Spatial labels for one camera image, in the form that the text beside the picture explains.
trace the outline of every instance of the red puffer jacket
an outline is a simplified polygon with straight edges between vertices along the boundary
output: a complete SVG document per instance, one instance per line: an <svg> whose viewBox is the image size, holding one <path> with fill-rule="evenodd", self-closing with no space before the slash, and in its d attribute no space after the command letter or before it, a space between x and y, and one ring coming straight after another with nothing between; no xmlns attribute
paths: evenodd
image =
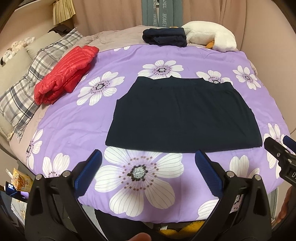
<svg viewBox="0 0 296 241"><path fill-rule="evenodd" d="M82 76L91 68L91 61L99 52L97 47L77 46L67 53L34 89L37 104L53 104L63 94L71 93Z"/></svg>

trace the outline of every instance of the white flower print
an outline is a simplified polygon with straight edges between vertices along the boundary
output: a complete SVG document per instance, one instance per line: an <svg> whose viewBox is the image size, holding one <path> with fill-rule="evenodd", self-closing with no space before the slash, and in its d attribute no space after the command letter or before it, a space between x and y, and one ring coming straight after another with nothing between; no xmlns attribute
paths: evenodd
<svg viewBox="0 0 296 241"><path fill-rule="evenodd" d="M199 78L203 78L205 81L209 81L214 84L230 82L233 85L233 82L228 77L221 78L221 73L218 71L209 70L208 73L196 72L196 75Z"/></svg>
<svg viewBox="0 0 296 241"><path fill-rule="evenodd" d="M203 203L198 209L198 218L196 220L205 220L207 219L211 212L214 210L218 203L219 199L214 199Z"/></svg>
<svg viewBox="0 0 296 241"><path fill-rule="evenodd" d="M46 178L59 177L64 171L67 170L70 164L70 157L59 153L54 158L53 165L49 157L43 158L42 171Z"/></svg>
<svg viewBox="0 0 296 241"><path fill-rule="evenodd" d="M38 141L43 134L43 129L37 132L35 131L35 134L33 135L33 138L27 148L26 151L26 159L27 159L27 166L30 167L30 169L33 170L34 168L34 155L33 154L38 154L40 151L40 147L42 145L42 141Z"/></svg>
<svg viewBox="0 0 296 241"><path fill-rule="evenodd" d="M238 177L252 178L255 174L260 173L259 168L255 168L248 175L249 172L249 159L246 155L243 155L240 159L237 156L234 156L229 164L229 170L234 172Z"/></svg>
<svg viewBox="0 0 296 241"><path fill-rule="evenodd" d="M246 155L243 155L241 158L238 158L237 156L234 156L229 164L229 170L234 172L238 177L244 177L244 178L252 178L255 174L260 173L259 168L255 168L251 173L248 175L249 172L249 159ZM241 195L237 195L234 206L231 209L231 212L237 211L239 206L235 206L241 199ZM211 212L214 210L215 206L217 205L219 199L213 199L210 201L207 201L203 203L200 208L198 209L198 218L197 220L204 220L207 219Z"/></svg>
<svg viewBox="0 0 296 241"><path fill-rule="evenodd" d="M264 141L267 137L271 137L272 139L276 140L279 144L287 148L286 145L283 143L284 134L281 135L281 131L279 129L279 126L277 124L274 125L274 129L272 128L272 125L268 123L269 133L264 134ZM269 152L267 152L267 160L269 162L269 168L272 169L276 165L276 178L279 178L279 173L281 171L281 167L279 166L279 161L271 155Z"/></svg>
<svg viewBox="0 0 296 241"><path fill-rule="evenodd" d="M84 80L86 79L87 76L88 76L88 74L84 75L84 76L81 78L80 82L81 82L81 81L84 81Z"/></svg>
<svg viewBox="0 0 296 241"><path fill-rule="evenodd" d="M247 81L249 89L256 90L256 87L261 88L261 85L257 82L258 79L254 74L250 74L250 70L248 67L245 67L243 70L242 66L239 65L237 67L237 70L234 69L233 72L236 74L236 77L239 80L239 82L243 83Z"/></svg>
<svg viewBox="0 0 296 241"><path fill-rule="evenodd" d="M176 178L183 171L181 153L169 153L158 158L161 152L145 152L107 147L105 159L118 166L106 165L96 173L95 190L109 192L122 185L110 199L112 212L138 216L144 208L144 194L150 204L166 209L175 202L171 185L160 178Z"/></svg>
<svg viewBox="0 0 296 241"><path fill-rule="evenodd" d="M117 89L115 86L120 85L124 81L124 76L117 77L118 72L111 73L110 71L103 74L102 79L97 77L89 82L90 86L81 88L80 94L78 97L81 97L77 100L77 105L84 104L89 98L89 105L92 106L96 104L101 97L111 96L116 93Z"/></svg>
<svg viewBox="0 0 296 241"><path fill-rule="evenodd" d="M130 48L130 46L126 46L126 47L124 47L123 49L124 50L128 50Z"/></svg>
<svg viewBox="0 0 296 241"><path fill-rule="evenodd" d="M157 60L155 64L144 64L144 70L138 73L138 76L145 76L151 79L169 78L170 76L181 78L177 71L184 70L182 65L175 65L176 61L169 60L164 63L163 60Z"/></svg>

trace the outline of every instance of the wall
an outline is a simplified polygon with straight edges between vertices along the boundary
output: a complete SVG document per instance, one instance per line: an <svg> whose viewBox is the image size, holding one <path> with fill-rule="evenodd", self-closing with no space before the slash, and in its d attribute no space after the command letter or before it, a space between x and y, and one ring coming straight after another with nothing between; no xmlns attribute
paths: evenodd
<svg viewBox="0 0 296 241"><path fill-rule="evenodd" d="M14 41L33 36L37 39L54 27L53 2L54 0L38 0L15 10L0 34L0 56ZM65 22L73 27L72 20Z"/></svg>
<svg viewBox="0 0 296 241"><path fill-rule="evenodd" d="M6 168L12 173L13 168L18 167L17 161L4 151L0 150L0 185L4 186L5 182L11 182L11 178L6 173Z"/></svg>
<svg viewBox="0 0 296 241"><path fill-rule="evenodd" d="M247 0L241 50L275 99L290 133L296 128L296 34L271 0Z"/></svg>

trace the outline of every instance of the black skirt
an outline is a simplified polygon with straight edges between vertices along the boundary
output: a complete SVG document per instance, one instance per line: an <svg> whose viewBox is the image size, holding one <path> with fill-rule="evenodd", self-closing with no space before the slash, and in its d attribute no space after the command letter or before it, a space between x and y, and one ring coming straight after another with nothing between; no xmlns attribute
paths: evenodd
<svg viewBox="0 0 296 241"><path fill-rule="evenodd" d="M138 77L117 100L105 144L194 153L260 147L262 138L252 110L229 82Z"/></svg>

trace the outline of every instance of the curtain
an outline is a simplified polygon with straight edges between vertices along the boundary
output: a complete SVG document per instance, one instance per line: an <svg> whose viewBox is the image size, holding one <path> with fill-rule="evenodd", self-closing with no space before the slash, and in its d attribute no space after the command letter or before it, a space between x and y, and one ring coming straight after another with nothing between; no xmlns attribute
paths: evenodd
<svg viewBox="0 0 296 241"><path fill-rule="evenodd" d="M229 29L241 48L246 22L246 0L183 0L183 23L209 21Z"/></svg>
<svg viewBox="0 0 296 241"><path fill-rule="evenodd" d="M74 26L84 35L142 24L141 0L73 0Z"/></svg>

